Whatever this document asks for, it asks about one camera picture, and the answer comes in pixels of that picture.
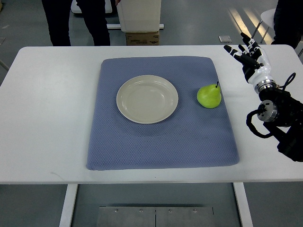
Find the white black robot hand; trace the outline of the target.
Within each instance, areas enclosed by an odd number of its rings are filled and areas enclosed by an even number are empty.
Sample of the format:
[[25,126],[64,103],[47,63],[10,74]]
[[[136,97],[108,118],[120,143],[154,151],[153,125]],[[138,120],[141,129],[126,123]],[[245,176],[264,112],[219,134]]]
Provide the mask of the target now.
[[245,46],[239,45],[236,50],[225,45],[225,51],[242,64],[245,80],[254,87],[257,94],[265,88],[276,88],[277,84],[271,75],[271,64],[265,51],[253,38],[243,32],[241,36]]

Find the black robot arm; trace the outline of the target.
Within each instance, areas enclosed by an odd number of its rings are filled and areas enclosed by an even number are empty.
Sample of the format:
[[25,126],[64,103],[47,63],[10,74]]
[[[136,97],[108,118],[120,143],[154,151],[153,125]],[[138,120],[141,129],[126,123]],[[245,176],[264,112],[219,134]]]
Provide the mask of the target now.
[[[283,86],[278,86],[271,79],[262,79],[254,83],[261,103],[258,108],[247,115],[246,125],[260,138],[275,137],[279,144],[277,149],[293,161],[303,161],[303,104],[291,97],[286,91],[295,78],[291,74]],[[263,122],[268,134],[260,133],[253,125],[252,117],[256,115]]]

